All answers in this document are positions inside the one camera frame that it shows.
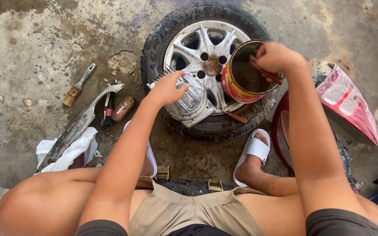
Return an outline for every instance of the brass buckle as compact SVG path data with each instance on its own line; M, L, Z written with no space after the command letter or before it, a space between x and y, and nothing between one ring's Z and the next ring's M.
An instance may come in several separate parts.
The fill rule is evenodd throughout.
M157 175L155 180L169 180L170 179L170 166L157 166Z
M224 191L221 180L208 179L208 190L219 191L219 192Z

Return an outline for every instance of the foot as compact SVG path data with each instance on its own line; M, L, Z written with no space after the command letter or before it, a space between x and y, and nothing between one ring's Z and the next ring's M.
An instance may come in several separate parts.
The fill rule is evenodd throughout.
M268 144L266 138L263 137L260 132L255 133L253 137L259 139L260 141L265 143L265 145ZM235 175L237 180L244 184L247 184L249 180L256 179L259 174L263 173L260 170L261 166L262 160L260 158L255 155L247 155L244 162L236 170Z
M139 176L151 176L154 172L154 167L152 166L150 159L145 155L144 163L142 164L141 173Z

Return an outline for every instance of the tire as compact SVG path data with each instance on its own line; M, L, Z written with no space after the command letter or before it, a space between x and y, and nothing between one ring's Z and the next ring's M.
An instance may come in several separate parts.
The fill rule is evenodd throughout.
M141 76L145 93L150 91L147 83L152 83L157 72L163 71L165 51L172 39L186 26L205 20L220 20L233 24L251 39L272 41L266 29L249 13L226 3L200 2L188 4L169 13L155 26L142 50ZM242 124L227 115L208 116L191 128L173 119L162 108L158 116L178 133L199 141L222 141L239 137L253 130L275 104L279 88L265 95L259 101L241 106L233 113L248 120Z

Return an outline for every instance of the paint can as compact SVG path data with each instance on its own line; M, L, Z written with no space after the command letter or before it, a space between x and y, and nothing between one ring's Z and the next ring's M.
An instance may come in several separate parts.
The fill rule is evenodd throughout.
M222 86L226 94L240 103L252 103L261 99L278 86L268 82L249 65L249 56L256 56L264 40L250 40L239 45L222 72Z

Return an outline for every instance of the person's left hand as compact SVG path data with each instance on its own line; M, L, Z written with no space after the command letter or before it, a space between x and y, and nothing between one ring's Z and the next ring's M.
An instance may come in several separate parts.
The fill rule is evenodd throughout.
M170 105L179 100L189 88L189 84L186 83L179 89L176 89L177 80L184 75L183 71L176 71L161 77L147 97L150 97L150 100L158 102L161 106Z

